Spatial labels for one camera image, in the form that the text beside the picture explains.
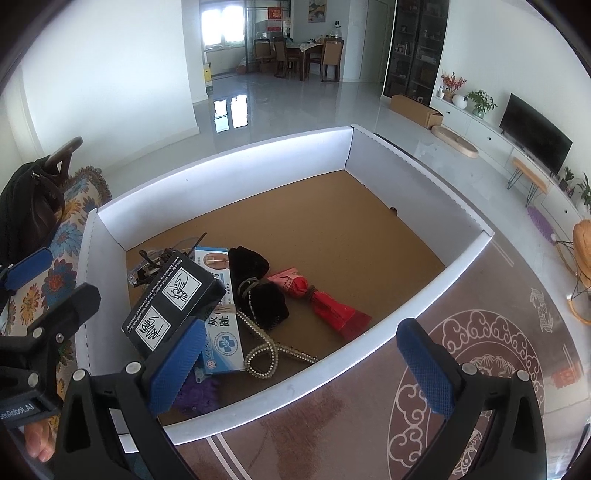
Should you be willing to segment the person left hand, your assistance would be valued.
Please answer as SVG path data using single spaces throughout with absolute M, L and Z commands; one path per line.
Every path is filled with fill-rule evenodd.
M 55 452 L 55 437 L 49 419 L 24 426 L 25 447 L 28 455 L 45 463 Z

